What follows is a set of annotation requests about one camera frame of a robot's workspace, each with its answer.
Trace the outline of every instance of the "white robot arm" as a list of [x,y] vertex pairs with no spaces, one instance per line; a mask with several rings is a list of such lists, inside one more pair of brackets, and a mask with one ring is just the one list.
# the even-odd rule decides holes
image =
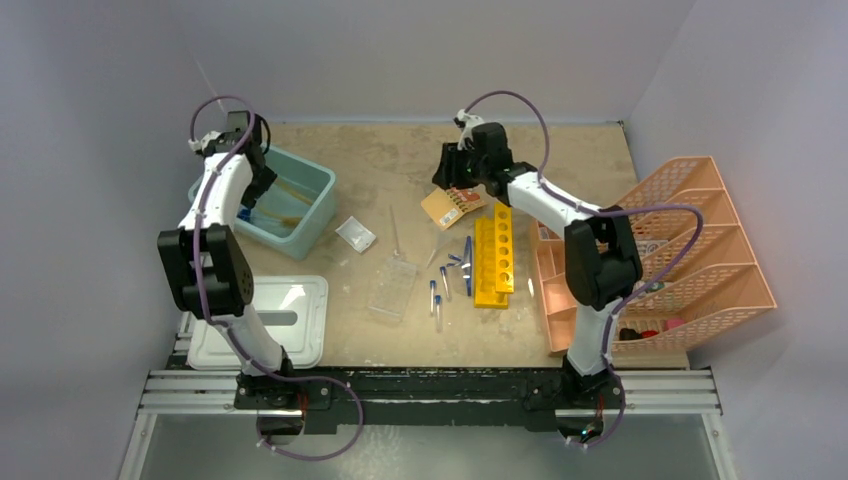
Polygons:
[[192,238],[202,211],[200,249],[204,287],[208,299],[211,325],[227,340],[239,357],[242,373],[262,376],[265,372],[291,373],[291,362],[285,349],[265,329],[253,307],[253,274],[232,234],[236,214],[242,204],[253,206],[267,191],[276,175],[265,168],[255,134],[237,153],[220,165],[234,136],[246,128],[247,112],[228,116],[230,133],[204,138],[204,174],[191,210],[177,230],[159,234],[158,248],[168,276],[174,301],[181,310],[203,319],[200,292],[195,281]]
[[[433,183],[443,189],[483,184],[489,195],[531,215],[563,238],[565,276],[578,301],[574,340],[566,354],[567,366],[576,380],[587,381],[589,388],[592,379],[598,379],[611,362],[608,355],[619,316],[612,312],[632,293],[642,276],[629,222],[623,217],[611,219],[587,213],[603,209],[550,182],[545,187],[568,203],[545,191],[535,167],[513,162],[506,132],[500,124],[486,123],[464,110],[459,111],[454,121],[462,133],[458,142],[442,145],[442,158]],[[599,252],[597,242],[607,244],[607,250]]]

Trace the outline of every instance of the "yellow test tube rack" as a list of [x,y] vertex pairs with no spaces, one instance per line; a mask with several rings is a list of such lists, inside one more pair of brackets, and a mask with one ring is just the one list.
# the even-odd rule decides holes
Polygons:
[[507,308],[515,291],[512,209],[498,202],[495,217],[474,222],[474,306]]

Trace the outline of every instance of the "white plastic lid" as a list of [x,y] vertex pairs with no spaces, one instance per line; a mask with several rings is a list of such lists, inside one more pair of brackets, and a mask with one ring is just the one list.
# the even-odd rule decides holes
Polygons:
[[[294,368],[311,368],[324,354],[327,280],[317,275],[256,277],[253,306]],[[238,369],[238,357],[224,337],[206,322],[192,318],[194,332],[188,364],[196,370]]]

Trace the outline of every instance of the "white wall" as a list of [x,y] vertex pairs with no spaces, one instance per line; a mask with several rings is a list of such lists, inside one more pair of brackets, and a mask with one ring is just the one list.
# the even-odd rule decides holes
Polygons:
[[156,235],[188,207],[188,120],[209,90],[167,5],[73,3],[0,14],[7,479],[115,478],[179,318]]
[[641,176],[716,157],[779,310],[698,352],[751,479],[845,478],[848,4],[698,0],[629,121]]
[[171,2],[215,89],[275,120],[444,121],[511,88],[596,122],[630,114],[694,0]]

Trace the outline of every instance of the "wooden table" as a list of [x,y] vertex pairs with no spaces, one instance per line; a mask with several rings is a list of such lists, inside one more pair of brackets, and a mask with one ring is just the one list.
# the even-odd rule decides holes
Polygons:
[[[538,165],[541,132],[535,126],[508,128],[516,161]],[[474,218],[492,215],[492,203],[448,230],[453,239],[425,268],[438,229],[419,202],[435,188],[430,179],[441,143],[455,141],[452,125],[275,125],[273,143],[332,169],[337,214],[309,256],[294,261],[249,238],[239,242],[256,275],[321,275],[330,286],[323,365],[389,366],[554,366],[548,354],[536,302],[527,288],[531,272],[527,231],[530,217],[515,212],[515,285],[508,310],[475,309],[468,297],[453,295],[444,305],[443,333],[429,314],[429,281],[448,251],[461,253]],[[587,201],[608,205],[636,183],[633,164],[618,125],[551,129],[546,176]],[[376,272],[394,250],[389,205],[397,218],[401,250],[418,265],[412,296],[401,322],[387,321],[367,308]],[[335,233],[354,216],[377,235],[362,254]],[[645,360],[634,366],[644,366]]]

